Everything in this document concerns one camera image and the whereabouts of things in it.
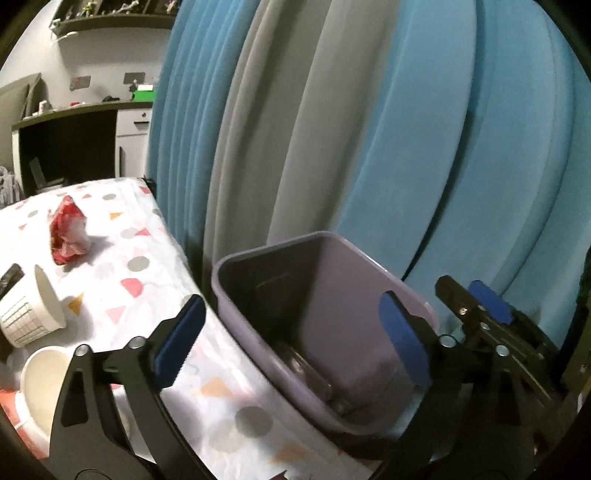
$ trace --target shelf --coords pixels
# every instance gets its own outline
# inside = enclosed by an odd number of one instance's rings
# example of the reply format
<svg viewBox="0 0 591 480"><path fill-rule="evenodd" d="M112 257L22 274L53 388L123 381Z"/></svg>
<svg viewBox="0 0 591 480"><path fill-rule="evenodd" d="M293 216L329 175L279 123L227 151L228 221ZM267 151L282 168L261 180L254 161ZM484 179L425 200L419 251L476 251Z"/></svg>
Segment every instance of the shelf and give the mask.
<svg viewBox="0 0 591 480"><path fill-rule="evenodd" d="M68 32L94 30L95 28L164 28L172 29L175 15L119 14L95 15L64 20L54 32L58 37Z"/></svg>
<svg viewBox="0 0 591 480"><path fill-rule="evenodd" d="M90 105L72 106L63 110L53 110L51 112L44 113L42 115L36 115L27 117L21 120L19 123L12 126L12 131L20 130L21 128L30 127L31 125L40 124L49 120L57 118L65 118L72 115L82 115L84 113L104 112L108 110L126 110L135 108L152 108L152 102L132 102L132 101L119 101L119 102L103 102L103 103L91 103Z"/></svg>

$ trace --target purple trash bin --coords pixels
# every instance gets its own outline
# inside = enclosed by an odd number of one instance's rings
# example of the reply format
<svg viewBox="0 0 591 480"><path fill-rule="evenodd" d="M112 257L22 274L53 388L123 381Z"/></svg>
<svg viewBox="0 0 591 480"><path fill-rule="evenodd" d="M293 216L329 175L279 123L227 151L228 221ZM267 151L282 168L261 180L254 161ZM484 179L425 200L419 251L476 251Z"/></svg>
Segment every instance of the purple trash bin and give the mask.
<svg viewBox="0 0 591 480"><path fill-rule="evenodd" d="M214 268L220 320L283 396L325 432L385 433L415 385L378 315L392 290L434 330L434 310L353 244L315 232Z"/></svg>

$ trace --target desk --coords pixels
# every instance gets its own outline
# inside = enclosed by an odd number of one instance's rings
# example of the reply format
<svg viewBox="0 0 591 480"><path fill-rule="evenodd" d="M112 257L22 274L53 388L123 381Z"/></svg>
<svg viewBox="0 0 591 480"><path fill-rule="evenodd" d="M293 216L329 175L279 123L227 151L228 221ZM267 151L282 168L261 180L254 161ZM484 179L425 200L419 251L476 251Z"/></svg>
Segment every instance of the desk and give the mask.
<svg viewBox="0 0 591 480"><path fill-rule="evenodd" d="M81 105L26 118L12 126L14 172L25 196L37 186L37 157L51 181L70 183L145 174L152 102Z"/></svg>

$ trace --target red crumpled wrapper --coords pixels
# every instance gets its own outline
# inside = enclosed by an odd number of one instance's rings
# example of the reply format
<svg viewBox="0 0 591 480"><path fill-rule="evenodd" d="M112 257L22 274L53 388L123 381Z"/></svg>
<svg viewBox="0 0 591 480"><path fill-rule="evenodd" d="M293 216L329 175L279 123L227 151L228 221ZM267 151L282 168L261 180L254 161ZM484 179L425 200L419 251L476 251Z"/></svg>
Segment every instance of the red crumpled wrapper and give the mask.
<svg viewBox="0 0 591 480"><path fill-rule="evenodd" d="M51 256L56 265L65 265L84 255L90 249L86 235L86 216L69 195L51 217Z"/></svg>

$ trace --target pink triangle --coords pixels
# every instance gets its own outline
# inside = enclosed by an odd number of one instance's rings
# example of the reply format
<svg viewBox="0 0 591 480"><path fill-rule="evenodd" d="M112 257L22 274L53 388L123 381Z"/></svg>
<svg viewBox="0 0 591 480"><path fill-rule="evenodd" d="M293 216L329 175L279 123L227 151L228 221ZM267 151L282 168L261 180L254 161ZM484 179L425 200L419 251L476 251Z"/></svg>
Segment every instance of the pink triangle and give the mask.
<svg viewBox="0 0 591 480"><path fill-rule="evenodd" d="M137 278L124 278L121 280L121 285L129 292L133 298L139 297L144 291L144 286Z"/></svg>
<svg viewBox="0 0 591 480"><path fill-rule="evenodd" d="M114 309L105 310L105 313L109 316L113 323L117 325L124 311L125 307L116 307Z"/></svg>

